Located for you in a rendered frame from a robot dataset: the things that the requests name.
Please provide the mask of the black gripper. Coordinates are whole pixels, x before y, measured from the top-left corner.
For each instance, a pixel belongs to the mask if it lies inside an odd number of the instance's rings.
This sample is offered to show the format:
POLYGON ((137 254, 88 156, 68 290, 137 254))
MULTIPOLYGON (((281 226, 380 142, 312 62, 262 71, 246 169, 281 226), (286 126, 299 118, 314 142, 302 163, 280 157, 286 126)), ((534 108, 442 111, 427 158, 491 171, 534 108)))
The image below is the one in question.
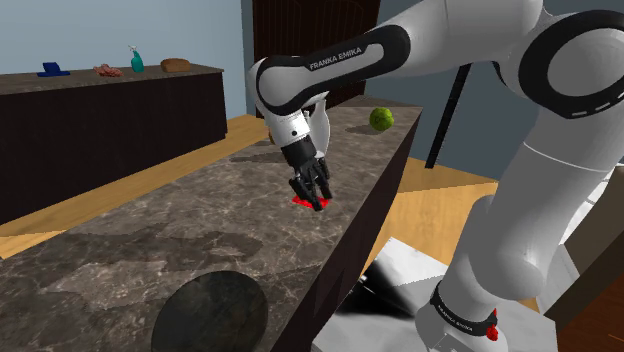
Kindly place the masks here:
POLYGON ((316 180, 325 199, 332 199, 329 186, 330 173, 323 157, 317 157, 317 149, 310 136, 281 148, 286 162, 294 170, 289 184, 296 196, 311 203, 317 201, 316 190, 311 182, 316 180))

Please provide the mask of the red flat object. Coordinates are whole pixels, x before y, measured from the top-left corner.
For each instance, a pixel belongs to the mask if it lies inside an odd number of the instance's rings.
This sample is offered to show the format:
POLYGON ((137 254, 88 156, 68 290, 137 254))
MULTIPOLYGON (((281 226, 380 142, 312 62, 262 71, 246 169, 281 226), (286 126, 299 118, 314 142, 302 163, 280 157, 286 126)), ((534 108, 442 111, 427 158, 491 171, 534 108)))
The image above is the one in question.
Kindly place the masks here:
POLYGON ((321 196, 317 196, 316 199, 317 201, 315 203, 311 203, 308 200, 301 199, 299 196, 294 196, 292 198, 292 202, 295 204, 313 209, 315 211, 323 210, 330 202, 329 199, 321 197, 321 196))

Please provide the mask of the green round fruit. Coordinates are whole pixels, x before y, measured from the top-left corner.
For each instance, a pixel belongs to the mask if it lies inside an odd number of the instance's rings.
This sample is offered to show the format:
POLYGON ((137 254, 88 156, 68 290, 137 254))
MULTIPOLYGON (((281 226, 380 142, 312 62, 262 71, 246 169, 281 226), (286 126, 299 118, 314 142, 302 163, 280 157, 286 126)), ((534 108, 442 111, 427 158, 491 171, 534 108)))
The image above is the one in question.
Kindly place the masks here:
POLYGON ((385 131, 394 124, 394 118, 390 109, 385 107, 374 108, 369 116, 369 124, 377 131, 385 131))

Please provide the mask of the black slanted pole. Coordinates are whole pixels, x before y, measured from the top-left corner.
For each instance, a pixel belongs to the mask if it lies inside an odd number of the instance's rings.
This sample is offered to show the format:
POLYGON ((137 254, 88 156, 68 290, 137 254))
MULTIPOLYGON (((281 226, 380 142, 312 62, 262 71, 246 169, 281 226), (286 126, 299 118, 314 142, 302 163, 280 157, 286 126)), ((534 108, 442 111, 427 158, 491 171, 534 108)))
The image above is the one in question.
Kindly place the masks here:
POLYGON ((425 168, 433 169, 436 165, 446 134, 451 124, 452 117, 458 105, 463 88, 471 69, 471 64, 462 65, 456 74, 439 125, 436 130, 431 148, 426 159, 425 168))

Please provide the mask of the dark brown door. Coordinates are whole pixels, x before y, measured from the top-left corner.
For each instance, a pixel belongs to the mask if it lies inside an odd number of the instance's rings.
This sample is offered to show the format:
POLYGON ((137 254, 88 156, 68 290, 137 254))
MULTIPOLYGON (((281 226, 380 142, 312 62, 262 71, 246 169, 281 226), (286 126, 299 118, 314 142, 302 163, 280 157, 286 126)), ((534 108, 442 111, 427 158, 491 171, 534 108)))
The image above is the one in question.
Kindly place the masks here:
POLYGON ((254 60, 307 55, 377 25, 381 0, 252 0, 254 60))

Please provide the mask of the dark round plate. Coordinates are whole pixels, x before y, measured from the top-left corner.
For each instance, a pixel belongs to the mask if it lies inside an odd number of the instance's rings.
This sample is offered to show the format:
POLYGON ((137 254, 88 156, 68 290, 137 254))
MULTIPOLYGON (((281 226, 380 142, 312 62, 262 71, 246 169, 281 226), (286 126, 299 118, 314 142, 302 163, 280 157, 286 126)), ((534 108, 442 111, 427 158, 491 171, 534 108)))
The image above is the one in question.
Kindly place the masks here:
POLYGON ((151 352, 254 352, 267 321, 268 302, 257 281, 236 271, 206 273, 167 299, 151 352))

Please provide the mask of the dark long counter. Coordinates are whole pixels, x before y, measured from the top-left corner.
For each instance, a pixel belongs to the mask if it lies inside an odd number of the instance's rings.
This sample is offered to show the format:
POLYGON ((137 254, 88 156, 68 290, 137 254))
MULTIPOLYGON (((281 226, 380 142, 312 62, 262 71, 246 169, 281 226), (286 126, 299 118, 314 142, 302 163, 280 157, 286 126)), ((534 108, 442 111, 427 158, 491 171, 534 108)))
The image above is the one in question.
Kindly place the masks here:
POLYGON ((0 75, 0 224, 225 138, 223 71, 0 75))

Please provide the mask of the brown wooden cabinet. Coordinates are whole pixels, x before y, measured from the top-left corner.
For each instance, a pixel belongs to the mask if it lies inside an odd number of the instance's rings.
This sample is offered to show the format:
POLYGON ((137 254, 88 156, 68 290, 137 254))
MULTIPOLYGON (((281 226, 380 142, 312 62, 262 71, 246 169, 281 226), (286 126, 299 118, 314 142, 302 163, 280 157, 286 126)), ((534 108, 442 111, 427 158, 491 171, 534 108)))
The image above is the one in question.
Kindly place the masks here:
POLYGON ((579 278, 546 311, 558 352, 624 352, 624 165, 565 242, 579 278))

